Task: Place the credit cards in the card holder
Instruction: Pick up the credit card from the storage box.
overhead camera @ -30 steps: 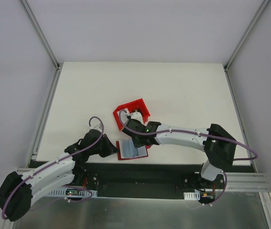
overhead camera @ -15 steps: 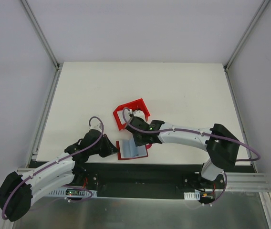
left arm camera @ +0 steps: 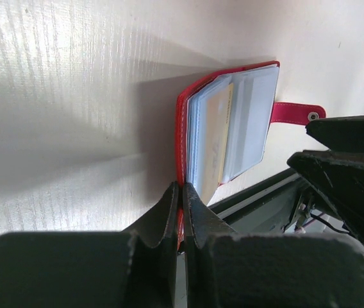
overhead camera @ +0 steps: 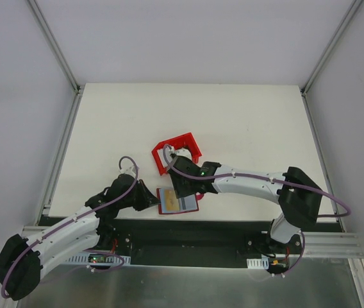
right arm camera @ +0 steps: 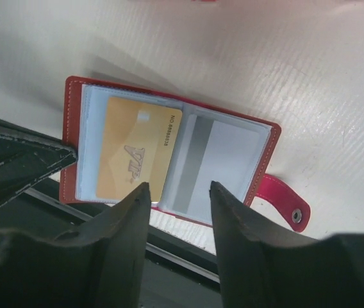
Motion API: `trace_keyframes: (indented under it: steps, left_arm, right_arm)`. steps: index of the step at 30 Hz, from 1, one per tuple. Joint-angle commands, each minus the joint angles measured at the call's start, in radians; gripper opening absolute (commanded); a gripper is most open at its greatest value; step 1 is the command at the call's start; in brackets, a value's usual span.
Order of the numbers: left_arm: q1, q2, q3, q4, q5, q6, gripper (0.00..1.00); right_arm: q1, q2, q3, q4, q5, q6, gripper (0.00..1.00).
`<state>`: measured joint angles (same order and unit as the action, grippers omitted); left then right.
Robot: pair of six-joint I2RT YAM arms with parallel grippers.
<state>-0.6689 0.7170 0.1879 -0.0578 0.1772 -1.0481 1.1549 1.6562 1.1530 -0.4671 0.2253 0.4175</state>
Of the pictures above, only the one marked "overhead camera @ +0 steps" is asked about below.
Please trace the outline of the gold credit card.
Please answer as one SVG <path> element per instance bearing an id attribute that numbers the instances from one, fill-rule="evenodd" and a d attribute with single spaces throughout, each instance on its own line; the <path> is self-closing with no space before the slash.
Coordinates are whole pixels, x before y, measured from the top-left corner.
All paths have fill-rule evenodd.
<path id="1" fill-rule="evenodd" d="M 179 202 L 176 198 L 176 193 L 174 190 L 166 189 L 164 190 L 165 198 L 165 210 L 167 212 L 177 212 L 179 211 Z"/>

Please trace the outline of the red leather card holder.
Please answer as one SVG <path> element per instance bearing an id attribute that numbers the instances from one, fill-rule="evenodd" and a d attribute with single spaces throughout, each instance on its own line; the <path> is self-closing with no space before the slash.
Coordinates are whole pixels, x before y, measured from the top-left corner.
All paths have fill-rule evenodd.
<path id="1" fill-rule="evenodd" d="M 197 212 L 199 211 L 199 201 L 204 197 L 204 194 L 195 194 L 177 198 L 175 190 L 169 188 L 157 188 L 156 193 L 160 200 L 158 205 L 159 215 Z"/>

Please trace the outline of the red plastic bin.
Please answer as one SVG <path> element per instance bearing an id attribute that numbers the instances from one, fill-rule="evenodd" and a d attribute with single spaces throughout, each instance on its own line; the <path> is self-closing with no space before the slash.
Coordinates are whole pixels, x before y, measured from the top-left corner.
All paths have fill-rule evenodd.
<path id="1" fill-rule="evenodd" d="M 163 156 L 163 149 L 166 144 L 171 146 L 175 153 L 177 151 L 182 151 L 183 154 L 186 157 L 191 158 L 192 162 L 195 164 L 198 164 L 199 158 L 202 156 L 202 153 L 191 132 L 178 135 L 177 137 L 173 137 L 164 141 L 160 141 L 151 151 L 160 176 L 167 173 L 167 164 L 165 163 L 165 159 Z"/>

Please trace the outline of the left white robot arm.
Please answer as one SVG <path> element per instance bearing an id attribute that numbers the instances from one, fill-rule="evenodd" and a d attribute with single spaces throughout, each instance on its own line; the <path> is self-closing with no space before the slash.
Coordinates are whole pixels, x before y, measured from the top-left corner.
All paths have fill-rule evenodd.
<path id="1" fill-rule="evenodd" d="M 11 236 L 0 252 L 2 297 L 18 301 L 73 255 L 93 247 L 107 249 L 112 243 L 113 221 L 120 210 L 142 211 L 159 202 L 142 180 L 120 175 L 73 215 L 31 236 Z"/>

